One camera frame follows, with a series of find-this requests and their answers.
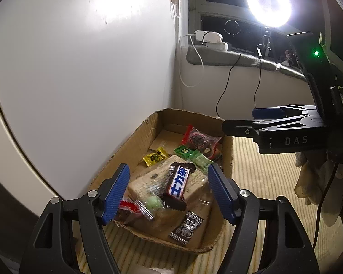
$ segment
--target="black snack packet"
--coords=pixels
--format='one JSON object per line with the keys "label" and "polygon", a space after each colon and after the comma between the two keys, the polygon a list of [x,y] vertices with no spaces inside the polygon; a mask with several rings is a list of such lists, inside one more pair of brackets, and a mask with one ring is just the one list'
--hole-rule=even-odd
{"label": "black snack packet", "polygon": [[194,231],[202,224],[203,220],[204,219],[197,214],[188,211],[185,214],[181,225],[172,231],[169,236],[180,243],[187,245],[192,238]]}

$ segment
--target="wall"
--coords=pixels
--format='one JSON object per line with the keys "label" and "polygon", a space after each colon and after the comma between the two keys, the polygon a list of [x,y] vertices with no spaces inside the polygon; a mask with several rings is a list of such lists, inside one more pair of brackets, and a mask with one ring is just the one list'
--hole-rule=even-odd
{"label": "wall", "polygon": [[[171,106],[174,53],[169,0],[0,3],[0,106],[60,196],[78,197],[147,116]],[[3,176],[15,194],[16,174]]]}
{"label": "wall", "polygon": [[[216,116],[216,103],[228,79],[231,67],[191,65],[186,60],[187,47],[182,47],[181,76],[187,85],[176,78],[176,107],[189,111]],[[222,97],[218,112],[223,119],[252,119],[254,92],[259,82],[259,69],[234,67],[229,85]],[[305,81],[286,76],[278,71],[262,70],[259,90],[256,94],[257,107],[274,107],[286,104],[314,104],[310,88]]]}

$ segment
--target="cardboard box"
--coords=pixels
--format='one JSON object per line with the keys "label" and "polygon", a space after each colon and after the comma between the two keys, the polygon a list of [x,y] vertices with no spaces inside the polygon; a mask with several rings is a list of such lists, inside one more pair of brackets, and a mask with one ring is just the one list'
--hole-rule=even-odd
{"label": "cardboard box", "polygon": [[[188,112],[178,109],[164,109],[150,115],[128,138],[121,148],[112,156],[106,166],[94,179],[90,189],[97,189],[103,180],[112,177],[120,163],[126,163],[131,170],[131,181],[144,173],[147,166],[142,157],[163,146],[169,154],[180,145],[183,135],[189,124],[194,125],[198,130],[211,136],[222,136],[222,168],[225,174],[232,172],[232,137],[225,136],[222,132],[222,120],[207,115]],[[158,244],[173,247],[179,250],[192,253],[206,253],[216,244],[225,221],[222,218],[220,209],[214,200],[207,228],[199,248],[189,249],[159,238],[147,235],[133,227],[124,226],[121,222],[114,221],[118,226],[125,228],[132,234]]]}

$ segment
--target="screw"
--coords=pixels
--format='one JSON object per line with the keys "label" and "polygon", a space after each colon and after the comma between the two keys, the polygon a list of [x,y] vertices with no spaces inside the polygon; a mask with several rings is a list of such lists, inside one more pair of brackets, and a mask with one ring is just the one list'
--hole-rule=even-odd
{"label": "screw", "polygon": [[285,197],[279,197],[279,199],[278,199],[281,203],[287,203],[287,200],[286,200],[286,198]]}
{"label": "screw", "polygon": [[51,204],[57,204],[59,202],[59,197],[53,197],[50,202]]}
{"label": "screw", "polygon": [[88,197],[94,198],[98,195],[98,192],[95,190],[89,191],[88,192]]}
{"label": "screw", "polygon": [[240,195],[242,195],[243,197],[249,197],[250,196],[250,191],[248,191],[248,190],[241,190],[240,191]]}

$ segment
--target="snack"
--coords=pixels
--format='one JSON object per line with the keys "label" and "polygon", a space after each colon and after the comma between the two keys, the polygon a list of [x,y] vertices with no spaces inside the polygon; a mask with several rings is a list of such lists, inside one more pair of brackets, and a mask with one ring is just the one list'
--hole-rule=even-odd
{"label": "snack", "polygon": [[[162,195],[164,193],[163,187],[169,172],[169,166],[174,163],[186,163],[181,157],[171,155],[164,161],[157,165],[153,165],[139,174],[136,179],[128,184],[128,196],[132,200],[142,199],[145,201],[148,197],[153,195]],[[186,203],[197,200],[202,193],[203,187],[207,183],[207,176],[202,170],[196,169],[192,176],[189,176],[187,185],[184,189],[184,201]]]}
{"label": "snack", "polygon": [[195,150],[192,153],[192,155],[189,157],[189,159],[193,163],[195,163],[198,167],[200,167],[205,174],[207,174],[207,171],[209,169],[209,165],[211,165],[213,163],[213,161],[209,160],[202,153],[200,153],[199,150]]}
{"label": "snack", "polygon": [[134,213],[136,216],[141,216],[141,211],[137,208],[135,203],[129,197],[123,197],[118,209],[127,210]]}
{"label": "snack", "polygon": [[184,158],[185,160],[187,160],[193,153],[193,149],[190,149],[185,145],[177,147],[176,149],[174,149],[174,151],[177,155]]}
{"label": "snack", "polygon": [[114,219],[127,222],[129,219],[139,218],[141,216],[142,213],[134,202],[129,197],[123,197]]}
{"label": "snack", "polygon": [[165,151],[163,147],[158,147],[156,152],[147,154],[146,156],[143,157],[143,160],[147,164],[148,167],[165,160],[166,158],[169,157],[169,154]]}
{"label": "snack", "polygon": [[192,238],[194,231],[202,224],[202,222],[203,218],[191,211],[188,211],[185,214],[181,225],[172,231],[169,236],[180,243],[187,245]]}
{"label": "snack", "polygon": [[214,160],[217,157],[217,143],[221,138],[206,135],[190,124],[187,127],[181,144],[192,149],[198,149],[204,156]]}
{"label": "snack", "polygon": [[164,203],[159,196],[150,196],[145,200],[145,206],[148,210],[152,211],[157,209],[163,209]]}
{"label": "snack", "polygon": [[166,176],[162,198],[167,206],[176,210],[185,210],[184,189],[190,173],[196,171],[193,163],[172,163]]}

